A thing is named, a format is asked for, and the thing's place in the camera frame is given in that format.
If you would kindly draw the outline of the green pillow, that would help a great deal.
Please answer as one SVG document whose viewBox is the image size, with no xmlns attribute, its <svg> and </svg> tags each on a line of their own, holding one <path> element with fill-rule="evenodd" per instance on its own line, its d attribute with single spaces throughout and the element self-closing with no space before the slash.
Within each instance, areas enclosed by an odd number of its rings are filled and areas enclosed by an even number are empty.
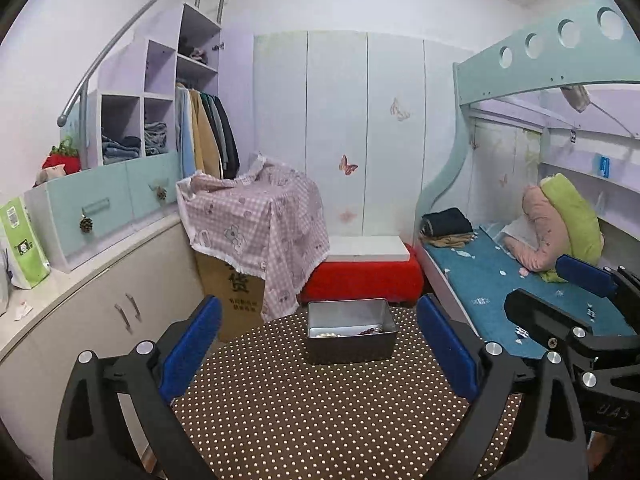
<svg viewBox="0 0 640 480">
<path fill-rule="evenodd" d="M 569 256 L 586 263 L 597 264 L 602 256 L 604 238 L 597 214 L 590 203 L 564 174 L 546 177 L 537 185 L 565 223 L 570 238 Z M 564 282 L 555 268 L 539 274 L 546 283 Z"/>
</svg>

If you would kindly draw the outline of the pink stuffed pillow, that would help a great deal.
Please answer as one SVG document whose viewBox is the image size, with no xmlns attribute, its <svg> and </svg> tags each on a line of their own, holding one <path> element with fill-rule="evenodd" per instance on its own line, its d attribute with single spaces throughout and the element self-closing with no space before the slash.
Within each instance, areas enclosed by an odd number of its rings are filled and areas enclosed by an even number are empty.
<svg viewBox="0 0 640 480">
<path fill-rule="evenodd" d="M 563 219 L 538 185 L 525 189 L 522 211 L 526 224 L 533 229 L 537 247 L 529 246 L 510 233 L 503 237 L 504 246 L 530 272 L 553 270 L 556 260 L 570 254 L 570 238 Z"/>
</svg>

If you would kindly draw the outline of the brown cardboard box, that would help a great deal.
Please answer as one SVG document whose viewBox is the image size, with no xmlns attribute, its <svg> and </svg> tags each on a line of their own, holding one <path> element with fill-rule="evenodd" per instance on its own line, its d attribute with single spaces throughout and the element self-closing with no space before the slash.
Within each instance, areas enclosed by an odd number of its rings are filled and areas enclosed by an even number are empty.
<svg viewBox="0 0 640 480">
<path fill-rule="evenodd" d="M 229 263 L 195 254 L 198 274 L 206 295 L 218 298 L 222 321 L 218 339 L 229 342 L 265 324 L 262 300 L 265 282 L 256 276 L 241 274 Z"/>
</svg>

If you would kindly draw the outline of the blue patterned bed mattress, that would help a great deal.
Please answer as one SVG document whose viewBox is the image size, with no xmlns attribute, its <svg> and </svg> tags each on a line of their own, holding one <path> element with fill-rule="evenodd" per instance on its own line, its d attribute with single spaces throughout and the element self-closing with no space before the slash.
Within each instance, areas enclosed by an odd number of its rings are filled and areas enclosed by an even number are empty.
<svg viewBox="0 0 640 480">
<path fill-rule="evenodd" d="M 414 249 L 450 318 L 470 324 L 480 338 L 497 341 L 514 356 L 538 359 L 546 352 L 506 317 L 506 295 L 519 288 L 574 316 L 596 335 L 634 333 L 610 300 L 570 283 L 547 283 L 536 274 L 521 276 L 518 262 L 480 228 L 474 240 L 460 249 L 426 243 L 415 244 Z"/>
</svg>

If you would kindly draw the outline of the white curved floor cabinet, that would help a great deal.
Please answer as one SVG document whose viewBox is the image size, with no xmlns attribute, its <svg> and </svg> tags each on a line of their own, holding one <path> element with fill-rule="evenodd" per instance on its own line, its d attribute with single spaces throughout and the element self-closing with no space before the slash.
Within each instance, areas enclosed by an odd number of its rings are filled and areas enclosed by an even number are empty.
<svg viewBox="0 0 640 480">
<path fill-rule="evenodd" d="M 42 478 L 77 357 L 126 354 L 157 341 L 203 298 L 192 249 L 176 214 L 134 233 L 70 273 L 52 271 L 14 292 L 1 318 L 1 420 Z"/>
</svg>

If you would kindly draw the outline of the brown polka dot tablecloth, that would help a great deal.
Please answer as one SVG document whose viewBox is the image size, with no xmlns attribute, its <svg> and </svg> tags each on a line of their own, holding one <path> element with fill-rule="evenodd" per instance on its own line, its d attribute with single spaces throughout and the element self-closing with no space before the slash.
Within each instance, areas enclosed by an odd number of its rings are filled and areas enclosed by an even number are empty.
<svg viewBox="0 0 640 480">
<path fill-rule="evenodd" d="M 203 362 L 174 412 L 221 479 L 420 479 L 469 404 L 414 311 L 393 317 L 392 357 L 358 364 L 309 364 L 303 311 L 255 328 Z"/>
</svg>

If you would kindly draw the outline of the red storage ottoman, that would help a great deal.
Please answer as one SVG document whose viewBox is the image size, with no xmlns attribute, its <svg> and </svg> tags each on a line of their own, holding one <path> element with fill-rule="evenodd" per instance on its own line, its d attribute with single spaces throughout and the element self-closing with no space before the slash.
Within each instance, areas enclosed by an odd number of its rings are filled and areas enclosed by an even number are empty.
<svg viewBox="0 0 640 480">
<path fill-rule="evenodd" d="M 405 245 L 407 261 L 329 262 L 318 266 L 298 294 L 311 301 L 386 299 L 390 304 L 415 304 L 424 289 L 416 252 Z"/>
</svg>

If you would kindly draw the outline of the grey metal rectangular tray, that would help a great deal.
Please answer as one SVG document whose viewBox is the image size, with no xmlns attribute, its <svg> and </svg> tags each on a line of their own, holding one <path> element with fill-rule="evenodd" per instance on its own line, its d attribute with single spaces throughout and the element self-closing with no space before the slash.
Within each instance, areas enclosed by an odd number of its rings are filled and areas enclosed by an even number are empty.
<svg viewBox="0 0 640 480">
<path fill-rule="evenodd" d="M 378 326 L 378 334 L 358 335 Z M 398 328 L 386 299 L 314 301 L 307 310 L 310 364 L 354 364 L 392 357 Z"/>
</svg>

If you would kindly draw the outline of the pink checked cloth cover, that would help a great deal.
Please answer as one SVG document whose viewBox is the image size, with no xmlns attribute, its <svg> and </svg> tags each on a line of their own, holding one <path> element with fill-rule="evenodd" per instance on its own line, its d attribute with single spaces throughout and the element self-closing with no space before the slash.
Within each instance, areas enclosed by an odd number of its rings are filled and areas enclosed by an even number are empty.
<svg viewBox="0 0 640 480">
<path fill-rule="evenodd" d="M 297 295 L 330 252 L 314 181 L 258 155 L 233 180 L 199 171 L 178 181 L 176 189 L 191 247 L 264 281 L 260 315 L 265 322 L 294 313 Z"/>
</svg>

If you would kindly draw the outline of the white foam board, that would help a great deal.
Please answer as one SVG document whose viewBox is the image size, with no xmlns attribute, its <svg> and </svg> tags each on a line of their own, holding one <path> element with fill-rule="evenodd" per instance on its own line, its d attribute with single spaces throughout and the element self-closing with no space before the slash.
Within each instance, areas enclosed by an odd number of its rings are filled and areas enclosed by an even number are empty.
<svg viewBox="0 0 640 480">
<path fill-rule="evenodd" d="M 327 262 L 406 262 L 410 252 L 399 236 L 330 236 Z"/>
</svg>

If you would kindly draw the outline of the teal drawer unit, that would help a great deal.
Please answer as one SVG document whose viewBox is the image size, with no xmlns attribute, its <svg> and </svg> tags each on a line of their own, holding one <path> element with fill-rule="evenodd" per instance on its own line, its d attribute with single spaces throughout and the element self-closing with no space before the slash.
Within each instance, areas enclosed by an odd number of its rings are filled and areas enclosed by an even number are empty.
<svg viewBox="0 0 640 480">
<path fill-rule="evenodd" d="M 52 268 L 68 273 L 172 214 L 176 152 L 84 170 L 32 188 L 26 208 Z"/>
</svg>

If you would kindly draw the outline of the green paper bag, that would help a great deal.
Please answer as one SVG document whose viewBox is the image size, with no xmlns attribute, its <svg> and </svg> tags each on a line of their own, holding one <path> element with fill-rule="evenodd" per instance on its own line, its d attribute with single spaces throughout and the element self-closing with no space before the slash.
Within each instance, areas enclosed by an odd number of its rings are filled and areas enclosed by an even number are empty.
<svg viewBox="0 0 640 480">
<path fill-rule="evenodd" d="M 33 289 L 50 274 L 49 260 L 21 197 L 12 198 L 1 207 L 1 247 L 14 287 Z"/>
</svg>

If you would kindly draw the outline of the red strawberry plush toy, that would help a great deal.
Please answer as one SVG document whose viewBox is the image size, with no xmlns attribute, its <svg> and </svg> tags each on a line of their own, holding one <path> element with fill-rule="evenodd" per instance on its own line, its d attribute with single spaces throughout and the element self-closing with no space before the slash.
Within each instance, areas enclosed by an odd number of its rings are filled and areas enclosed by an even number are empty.
<svg viewBox="0 0 640 480">
<path fill-rule="evenodd" d="M 51 148 L 41 168 L 47 169 L 56 166 L 63 166 L 66 174 L 76 174 L 81 170 L 79 152 L 74 147 L 73 139 L 70 136 L 66 136 L 58 146 Z"/>
</svg>

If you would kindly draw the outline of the lilac stair shelf unit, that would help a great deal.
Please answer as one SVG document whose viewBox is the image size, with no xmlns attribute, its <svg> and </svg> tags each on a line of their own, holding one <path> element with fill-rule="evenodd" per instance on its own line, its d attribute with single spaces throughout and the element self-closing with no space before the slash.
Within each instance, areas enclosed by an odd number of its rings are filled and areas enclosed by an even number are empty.
<svg viewBox="0 0 640 480">
<path fill-rule="evenodd" d="M 176 144 L 178 84 L 218 96 L 246 162 L 250 149 L 253 36 L 222 27 L 191 3 L 180 3 L 142 20 L 129 44 L 111 53 L 82 92 L 77 105 L 81 165 L 101 166 L 104 134 L 144 138 L 146 122 L 168 127 Z"/>
</svg>

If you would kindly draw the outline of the white wardrobe with butterflies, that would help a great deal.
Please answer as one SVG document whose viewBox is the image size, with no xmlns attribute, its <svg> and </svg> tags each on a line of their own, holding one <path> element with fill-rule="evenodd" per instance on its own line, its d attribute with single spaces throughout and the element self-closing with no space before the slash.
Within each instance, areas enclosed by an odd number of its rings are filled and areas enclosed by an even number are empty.
<svg viewBox="0 0 640 480">
<path fill-rule="evenodd" d="M 254 39 L 258 152 L 318 186 L 336 236 L 411 242 L 421 191 L 454 145 L 454 64 L 470 51 L 377 32 Z"/>
</svg>

